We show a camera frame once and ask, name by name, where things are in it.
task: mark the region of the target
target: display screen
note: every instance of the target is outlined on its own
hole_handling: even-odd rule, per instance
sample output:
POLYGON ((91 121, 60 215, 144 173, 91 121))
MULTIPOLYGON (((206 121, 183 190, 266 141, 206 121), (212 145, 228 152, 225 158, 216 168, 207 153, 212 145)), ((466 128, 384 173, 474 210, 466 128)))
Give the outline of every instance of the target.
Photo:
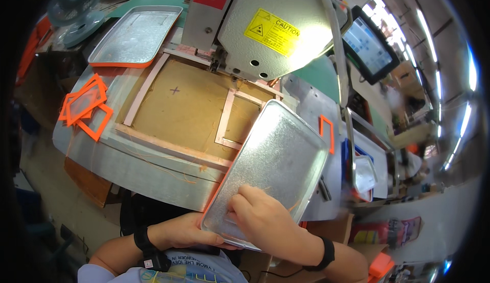
POLYGON ((372 75, 393 61, 381 41, 361 17, 354 21, 343 39, 358 54, 372 75))

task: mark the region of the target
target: aluminum tray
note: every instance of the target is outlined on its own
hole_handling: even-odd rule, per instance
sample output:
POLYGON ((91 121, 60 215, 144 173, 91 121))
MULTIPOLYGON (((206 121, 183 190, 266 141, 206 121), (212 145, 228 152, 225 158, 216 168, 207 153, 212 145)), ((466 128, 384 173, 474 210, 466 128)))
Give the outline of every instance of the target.
POLYGON ((327 160, 330 146, 283 103, 269 100, 226 173, 201 220, 201 229, 225 242, 260 251, 227 215, 230 198, 243 184, 265 190, 299 222, 327 160))
POLYGON ((166 5, 133 7, 95 47, 89 56, 89 64, 94 67, 150 66, 182 9, 166 5))

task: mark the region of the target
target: light blue t-shirt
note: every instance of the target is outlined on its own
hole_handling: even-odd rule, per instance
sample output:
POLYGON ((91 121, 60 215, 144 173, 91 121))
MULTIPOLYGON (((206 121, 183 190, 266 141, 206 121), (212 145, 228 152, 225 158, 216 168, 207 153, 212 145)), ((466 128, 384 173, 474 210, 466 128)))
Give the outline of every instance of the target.
POLYGON ((179 251, 165 251, 165 254, 172 261, 168 272, 133 267, 114 277, 103 267, 86 264, 78 270, 78 283, 247 282, 223 251, 219 255, 179 251))

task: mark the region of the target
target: electric fan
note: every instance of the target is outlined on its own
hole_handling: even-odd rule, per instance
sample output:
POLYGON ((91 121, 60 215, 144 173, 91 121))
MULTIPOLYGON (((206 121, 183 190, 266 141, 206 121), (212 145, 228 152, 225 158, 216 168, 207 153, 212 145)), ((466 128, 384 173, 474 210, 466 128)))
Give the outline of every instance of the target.
POLYGON ((100 0, 51 0, 47 16, 57 27, 72 25, 66 32, 63 43, 73 47, 90 36, 104 23, 104 13, 90 9, 100 0))

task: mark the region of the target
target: yellow caution sticker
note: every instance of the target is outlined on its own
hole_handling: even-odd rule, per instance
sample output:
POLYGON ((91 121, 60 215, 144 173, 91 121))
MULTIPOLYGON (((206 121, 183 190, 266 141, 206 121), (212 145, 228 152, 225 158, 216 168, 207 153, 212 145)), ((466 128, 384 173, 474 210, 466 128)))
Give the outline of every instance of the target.
POLYGON ((286 57, 299 44, 299 29, 262 8, 255 13, 244 35, 286 57))

